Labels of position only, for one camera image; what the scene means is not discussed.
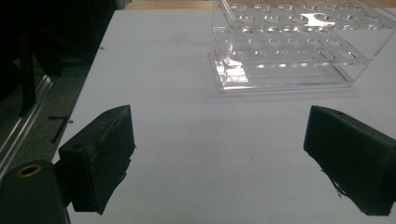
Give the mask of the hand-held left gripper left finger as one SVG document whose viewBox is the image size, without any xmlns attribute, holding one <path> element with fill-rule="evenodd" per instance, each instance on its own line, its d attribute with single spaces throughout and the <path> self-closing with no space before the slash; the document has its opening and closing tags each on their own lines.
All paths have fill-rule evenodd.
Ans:
<svg viewBox="0 0 396 224">
<path fill-rule="evenodd" d="M 134 149 L 129 105 L 103 112 L 59 148 L 61 174 L 77 212 L 104 213 Z"/>
</svg>

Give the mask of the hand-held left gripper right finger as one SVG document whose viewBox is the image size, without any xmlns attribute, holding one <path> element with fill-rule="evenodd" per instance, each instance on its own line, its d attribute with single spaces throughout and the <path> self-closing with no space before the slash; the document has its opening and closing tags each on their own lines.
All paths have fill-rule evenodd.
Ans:
<svg viewBox="0 0 396 224">
<path fill-rule="evenodd" d="M 328 107 L 313 105 L 304 151 L 367 216 L 387 216 L 396 203 L 396 140 Z"/>
</svg>

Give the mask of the clear acrylic tube rack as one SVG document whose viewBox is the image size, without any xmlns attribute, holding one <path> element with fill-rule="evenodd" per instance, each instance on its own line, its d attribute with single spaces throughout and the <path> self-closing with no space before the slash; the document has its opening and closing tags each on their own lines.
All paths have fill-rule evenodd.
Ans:
<svg viewBox="0 0 396 224">
<path fill-rule="evenodd" d="M 396 35 L 377 0 L 215 0 L 211 53 L 221 91 L 347 87 Z"/>
</svg>

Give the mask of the black stand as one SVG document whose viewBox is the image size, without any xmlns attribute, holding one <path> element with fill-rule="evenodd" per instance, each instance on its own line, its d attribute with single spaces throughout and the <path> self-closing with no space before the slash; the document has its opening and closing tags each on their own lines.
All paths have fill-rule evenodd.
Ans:
<svg viewBox="0 0 396 224">
<path fill-rule="evenodd" d="M 24 117 L 35 104 L 35 78 L 33 68 L 33 52 L 28 31 L 19 37 L 19 53 L 21 66 L 22 107 L 20 116 Z"/>
</svg>

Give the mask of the metal floor rail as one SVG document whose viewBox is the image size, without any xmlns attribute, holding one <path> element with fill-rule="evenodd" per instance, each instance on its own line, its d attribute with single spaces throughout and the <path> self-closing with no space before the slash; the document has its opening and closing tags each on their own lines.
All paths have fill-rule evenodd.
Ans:
<svg viewBox="0 0 396 224">
<path fill-rule="evenodd" d="M 0 145 L 0 179 L 7 172 L 21 144 L 34 125 L 52 87 L 53 81 L 49 76 L 44 75 L 35 89 L 36 102 L 23 117 L 17 119 L 5 142 Z"/>
</svg>

